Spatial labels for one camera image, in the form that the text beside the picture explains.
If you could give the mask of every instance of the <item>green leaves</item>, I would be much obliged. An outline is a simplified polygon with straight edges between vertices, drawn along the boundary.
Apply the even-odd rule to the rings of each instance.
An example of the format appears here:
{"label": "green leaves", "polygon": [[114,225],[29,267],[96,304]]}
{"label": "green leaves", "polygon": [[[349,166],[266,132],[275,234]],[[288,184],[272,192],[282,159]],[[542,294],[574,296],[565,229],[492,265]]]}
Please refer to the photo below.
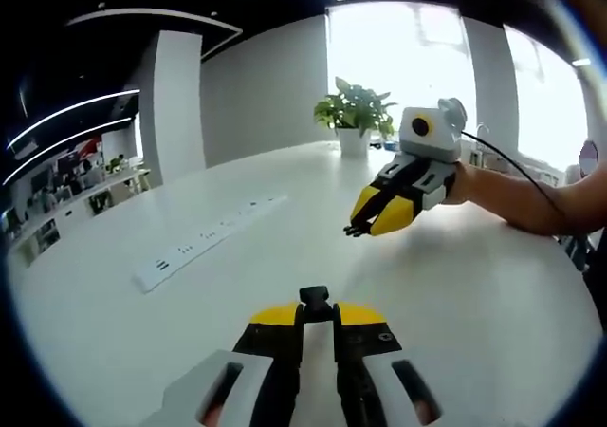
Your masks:
{"label": "green leaves", "polygon": [[339,93],[326,95],[314,107],[316,123],[329,128],[358,128],[361,135],[378,130],[384,138],[394,133],[393,119],[386,109],[396,103],[382,103],[390,92],[377,95],[371,88],[351,85],[342,78],[335,78],[335,85]]}

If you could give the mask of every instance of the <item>white table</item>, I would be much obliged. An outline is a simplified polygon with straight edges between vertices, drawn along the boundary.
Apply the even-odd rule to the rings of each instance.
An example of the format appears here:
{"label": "white table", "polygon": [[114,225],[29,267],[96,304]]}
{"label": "white table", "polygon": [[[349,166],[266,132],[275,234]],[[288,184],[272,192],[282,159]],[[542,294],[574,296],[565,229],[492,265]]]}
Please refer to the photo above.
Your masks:
{"label": "white table", "polygon": [[[473,205],[436,207],[402,232],[346,237],[360,188],[391,157],[342,160],[324,142],[217,166],[107,211],[12,273],[26,335],[59,394],[86,425],[137,423],[170,382],[231,349],[253,313],[328,285],[333,301],[375,306],[405,350],[448,372],[478,425],[546,421],[601,336],[581,277],[553,239]],[[280,194],[288,201],[152,293],[132,284],[137,263],[188,230]],[[304,343],[291,425],[344,425],[331,326],[307,325]]]}
{"label": "white table", "polygon": [[34,216],[26,224],[21,235],[10,244],[9,252],[11,254],[19,253],[22,250],[32,253],[37,257],[38,249],[37,243],[33,242],[32,237],[39,231],[45,224],[50,221],[55,221],[55,226],[61,238],[65,238],[75,227],[80,226],[84,221],[92,218],[94,215],[90,210],[90,207],[86,204],[86,199],[99,193],[109,190],[114,185],[118,185],[122,182],[137,178],[140,181],[140,177],[148,174],[150,170],[125,170],[117,174],[108,176],[104,182],[99,185],[95,185],[92,188],[82,191],[80,194],[72,196],[67,201],[58,204],[57,208],[49,213],[43,215]]}

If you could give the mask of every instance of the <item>black ceiling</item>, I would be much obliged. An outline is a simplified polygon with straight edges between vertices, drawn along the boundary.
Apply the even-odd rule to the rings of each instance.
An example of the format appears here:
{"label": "black ceiling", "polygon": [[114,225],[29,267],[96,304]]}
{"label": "black ceiling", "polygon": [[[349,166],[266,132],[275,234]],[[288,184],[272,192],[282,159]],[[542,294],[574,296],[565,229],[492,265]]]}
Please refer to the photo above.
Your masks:
{"label": "black ceiling", "polygon": [[[558,28],[539,6],[541,0],[424,0],[457,6],[477,19],[506,22],[571,56]],[[226,33],[173,18],[117,16],[66,27],[70,19],[103,9],[174,9],[216,19],[241,28],[241,42],[262,31],[322,14],[335,0],[16,0],[3,3],[3,41],[7,49],[0,78],[0,125],[3,146],[37,120],[70,104],[121,91],[140,56],[161,28],[200,31],[203,50]],[[41,149],[66,136],[116,117],[113,100],[86,106],[52,125],[32,132]],[[137,98],[120,117],[137,112]],[[19,162],[3,151],[2,173]]]}

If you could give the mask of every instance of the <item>white flower pot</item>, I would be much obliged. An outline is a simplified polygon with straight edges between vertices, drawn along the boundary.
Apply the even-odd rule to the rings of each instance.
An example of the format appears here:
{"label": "white flower pot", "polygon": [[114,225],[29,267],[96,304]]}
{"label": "white flower pot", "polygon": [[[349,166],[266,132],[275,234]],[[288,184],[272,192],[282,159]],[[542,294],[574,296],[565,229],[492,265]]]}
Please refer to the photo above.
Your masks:
{"label": "white flower pot", "polygon": [[371,132],[366,130],[362,137],[358,128],[338,128],[341,156],[348,158],[367,158]]}

